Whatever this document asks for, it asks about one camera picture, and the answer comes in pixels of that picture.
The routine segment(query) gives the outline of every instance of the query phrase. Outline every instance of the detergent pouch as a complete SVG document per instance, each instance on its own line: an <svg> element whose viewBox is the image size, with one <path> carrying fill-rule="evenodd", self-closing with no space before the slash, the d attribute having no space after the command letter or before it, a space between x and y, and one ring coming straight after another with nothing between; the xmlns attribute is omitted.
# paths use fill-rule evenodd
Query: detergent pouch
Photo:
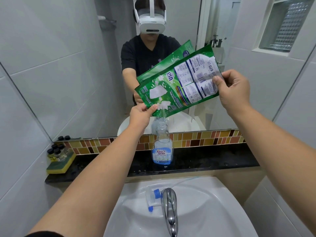
<svg viewBox="0 0 316 237"><path fill-rule="evenodd" d="M135 90L148 108L158 104L153 116L168 117L218 96L212 82L216 75L223 78L207 45L147 78Z"/></svg>
<svg viewBox="0 0 316 237"><path fill-rule="evenodd" d="M137 81L139 83L143 82L144 80L152 77L153 75L159 73L160 71L163 71L164 69L168 68L173 63L175 63L176 61L181 60L184 57L187 57L193 52L194 52L194 48L192 46L192 43L190 40L188 40L186 43L184 43L182 46L180 46L178 49L176 49L174 52L168 55L165 59L163 59L160 63L155 65L152 69L138 76Z"/></svg>

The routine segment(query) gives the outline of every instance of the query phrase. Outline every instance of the faucet spout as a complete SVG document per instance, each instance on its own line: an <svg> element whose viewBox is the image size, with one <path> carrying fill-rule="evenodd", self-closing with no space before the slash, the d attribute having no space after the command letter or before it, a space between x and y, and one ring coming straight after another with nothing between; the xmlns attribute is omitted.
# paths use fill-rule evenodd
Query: faucet spout
<svg viewBox="0 0 316 237"><path fill-rule="evenodd" d="M162 212L171 237L178 235L177 196L173 189L165 188L161 193Z"/></svg>

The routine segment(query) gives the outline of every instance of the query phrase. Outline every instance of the yellow sponge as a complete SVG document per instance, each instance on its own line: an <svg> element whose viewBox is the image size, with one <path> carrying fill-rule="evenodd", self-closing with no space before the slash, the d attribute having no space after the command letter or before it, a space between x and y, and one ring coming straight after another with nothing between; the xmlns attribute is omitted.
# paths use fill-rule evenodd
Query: yellow sponge
<svg viewBox="0 0 316 237"><path fill-rule="evenodd" d="M75 153L69 152L64 161L50 163L46 169L47 174L65 174L75 157Z"/></svg>

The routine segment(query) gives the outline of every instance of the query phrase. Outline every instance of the black sleeve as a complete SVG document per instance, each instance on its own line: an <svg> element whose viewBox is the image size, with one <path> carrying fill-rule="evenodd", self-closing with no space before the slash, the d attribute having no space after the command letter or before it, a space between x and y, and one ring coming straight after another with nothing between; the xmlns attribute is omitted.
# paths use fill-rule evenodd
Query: black sleeve
<svg viewBox="0 0 316 237"><path fill-rule="evenodd" d="M128 42L126 42L121 50L122 71L125 68L133 68L136 70L136 58L132 51L132 48Z"/></svg>
<svg viewBox="0 0 316 237"><path fill-rule="evenodd" d="M39 232L29 234L26 237L63 237L63 236L51 231L39 231Z"/></svg>
<svg viewBox="0 0 316 237"><path fill-rule="evenodd" d="M169 47L170 47L170 54L174 52L176 49L178 49L181 45L174 37L168 37L169 38Z"/></svg>

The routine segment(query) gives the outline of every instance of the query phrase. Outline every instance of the vr headset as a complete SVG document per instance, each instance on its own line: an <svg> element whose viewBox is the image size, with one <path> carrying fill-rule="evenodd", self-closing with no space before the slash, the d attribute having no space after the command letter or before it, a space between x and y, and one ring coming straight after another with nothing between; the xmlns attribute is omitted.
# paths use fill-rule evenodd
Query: vr headset
<svg viewBox="0 0 316 237"><path fill-rule="evenodd" d="M149 9L140 9L139 11L136 10L135 3L134 12L140 32L144 34L163 33L166 26L166 11L155 9L154 0L149 0Z"/></svg>

